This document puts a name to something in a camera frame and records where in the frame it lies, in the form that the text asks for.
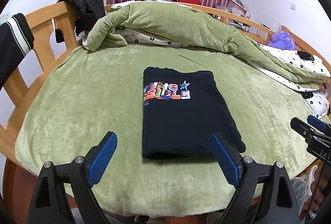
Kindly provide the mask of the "right hand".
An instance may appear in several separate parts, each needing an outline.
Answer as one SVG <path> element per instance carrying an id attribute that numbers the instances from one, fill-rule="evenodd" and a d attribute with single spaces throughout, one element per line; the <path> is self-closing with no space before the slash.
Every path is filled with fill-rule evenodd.
<path id="1" fill-rule="evenodd" d="M 310 210 L 313 212 L 316 212 L 319 209 L 321 203 L 325 199 L 323 191 L 330 179 L 330 172 L 328 171 L 329 169 L 330 167 L 328 165 L 323 167 L 323 164 L 320 164 L 314 173 L 315 181 L 311 184 L 311 191 L 313 194 L 315 193 L 315 196 L 311 196 L 308 200 L 308 204 L 311 204 Z"/>

